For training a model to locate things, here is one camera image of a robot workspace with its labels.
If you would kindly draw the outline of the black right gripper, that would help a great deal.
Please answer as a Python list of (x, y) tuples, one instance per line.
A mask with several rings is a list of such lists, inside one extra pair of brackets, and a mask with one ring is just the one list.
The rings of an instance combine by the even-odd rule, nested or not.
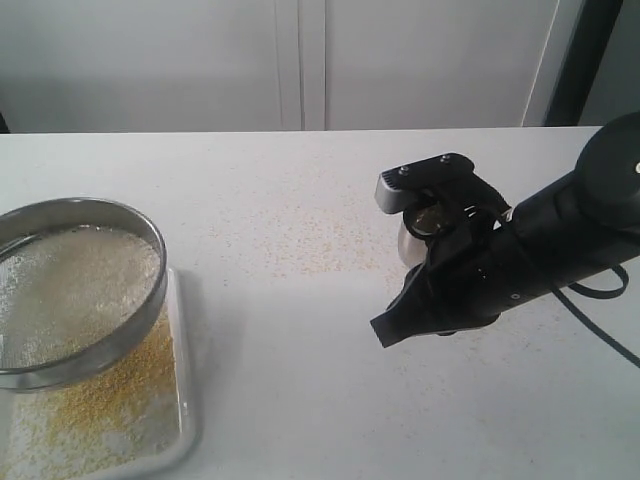
[(552, 196), (526, 199), (507, 221), (510, 205), (464, 155), (441, 154), (404, 171), (399, 189), (446, 203), (454, 226), (433, 244), (427, 266), (412, 268), (399, 295), (370, 321), (383, 348), (488, 326), (550, 292)]

